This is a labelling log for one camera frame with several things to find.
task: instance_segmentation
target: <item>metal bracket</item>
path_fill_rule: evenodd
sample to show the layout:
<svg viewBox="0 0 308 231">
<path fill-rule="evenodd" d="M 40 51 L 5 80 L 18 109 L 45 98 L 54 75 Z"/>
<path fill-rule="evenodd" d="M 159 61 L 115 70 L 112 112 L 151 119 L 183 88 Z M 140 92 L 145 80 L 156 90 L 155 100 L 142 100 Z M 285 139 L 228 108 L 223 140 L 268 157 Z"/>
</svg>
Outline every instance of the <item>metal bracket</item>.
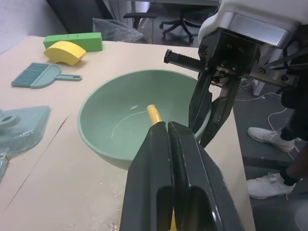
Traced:
<svg viewBox="0 0 308 231">
<path fill-rule="evenodd" d="M 210 120 L 200 140 L 202 147 L 205 148 L 210 143 L 229 117 L 240 82 L 238 77 L 228 74 L 226 74 L 225 78 L 221 79 L 222 89 L 220 96 L 212 102 Z"/>
<path fill-rule="evenodd" d="M 298 77 L 293 75 L 283 75 L 279 71 L 264 69 L 255 64 L 249 74 L 250 76 L 279 87 L 295 87 L 298 83 Z"/>
<path fill-rule="evenodd" d="M 211 108 L 212 93 L 208 91 L 212 73 L 204 71 L 198 78 L 197 85 L 194 89 L 191 102 L 189 104 L 189 128 L 196 133 L 204 122 L 204 119 Z"/>
</svg>

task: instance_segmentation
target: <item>dustpan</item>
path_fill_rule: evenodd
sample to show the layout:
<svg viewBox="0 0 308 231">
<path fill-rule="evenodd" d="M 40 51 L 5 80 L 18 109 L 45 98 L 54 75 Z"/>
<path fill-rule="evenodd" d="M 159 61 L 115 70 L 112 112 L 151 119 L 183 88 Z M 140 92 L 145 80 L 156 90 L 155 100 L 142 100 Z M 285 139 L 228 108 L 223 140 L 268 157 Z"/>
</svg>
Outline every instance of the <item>dustpan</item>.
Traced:
<svg viewBox="0 0 308 231">
<path fill-rule="evenodd" d="M 0 109 L 0 181 L 9 160 L 43 138 L 50 108 Z"/>
</svg>

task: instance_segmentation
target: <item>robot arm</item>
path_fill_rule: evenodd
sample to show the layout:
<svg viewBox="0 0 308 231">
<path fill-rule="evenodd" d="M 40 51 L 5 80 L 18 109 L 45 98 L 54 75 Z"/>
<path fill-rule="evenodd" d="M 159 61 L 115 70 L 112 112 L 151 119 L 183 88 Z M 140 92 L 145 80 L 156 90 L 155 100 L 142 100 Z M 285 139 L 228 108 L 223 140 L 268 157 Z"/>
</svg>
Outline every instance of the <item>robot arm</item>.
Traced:
<svg viewBox="0 0 308 231">
<path fill-rule="evenodd" d="M 189 127 L 196 132 L 210 113 L 201 138 L 203 147 L 228 118 L 242 77 L 250 75 L 281 87 L 296 86 L 296 76 L 285 76 L 270 68 L 307 54 L 308 49 L 264 66 L 259 66 L 258 61 L 263 47 L 288 46 L 298 26 L 308 23 L 307 10 L 305 0 L 223 0 L 217 13 L 201 26 L 200 60 L 166 52 L 165 63 L 199 72 L 190 103 Z M 213 102 L 210 84 L 222 87 L 220 97 Z"/>
</svg>

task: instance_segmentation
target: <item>shoe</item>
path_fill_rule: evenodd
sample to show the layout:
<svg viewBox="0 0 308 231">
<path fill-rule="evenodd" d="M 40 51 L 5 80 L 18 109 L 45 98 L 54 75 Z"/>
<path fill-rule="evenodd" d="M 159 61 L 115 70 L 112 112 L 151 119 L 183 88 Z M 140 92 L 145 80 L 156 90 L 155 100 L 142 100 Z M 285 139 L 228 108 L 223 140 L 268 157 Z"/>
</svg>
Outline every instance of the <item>shoe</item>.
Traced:
<svg viewBox="0 0 308 231">
<path fill-rule="evenodd" d="M 270 174 L 254 180 L 248 180 L 248 193 L 254 199 L 266 199 L 270 196 L 290 194 L 295 187 L 287 186 L 279 173 Z"/>
<path fill-rule="evenodd" d="M 290 153 L 295 144 L 295 140 L 285 141 L 281 139 L 281 131 L 271 131 L 263 128 L 249 128 L 248 135 L 259 142 L 270 143 L 285 153 Z"/>
</svg>

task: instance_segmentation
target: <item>sponge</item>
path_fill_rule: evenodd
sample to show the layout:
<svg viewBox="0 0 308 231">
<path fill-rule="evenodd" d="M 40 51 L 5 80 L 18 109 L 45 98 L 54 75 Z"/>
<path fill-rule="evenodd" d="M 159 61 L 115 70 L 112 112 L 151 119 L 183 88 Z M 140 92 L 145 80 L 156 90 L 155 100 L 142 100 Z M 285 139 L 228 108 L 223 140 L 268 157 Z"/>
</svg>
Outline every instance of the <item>sponge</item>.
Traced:
<svg viewBox="0 0 308 231">
<path fill-rule="evenodd" d="M 86 54 L 86 51 L 72 42 L 59 41 L 48 47 L 44 54 L 55 64 L 62 62 L 74 66 Z"/>
<path fill-rule="evenodd" d="M 50 35 L 44 39 L 43 44 L 47 49 L 58 41 L 72 42 L 83 48 L 86 52 L 103 50 L 102 35 L 99 32 L 69 35 Z"/>
</svg>

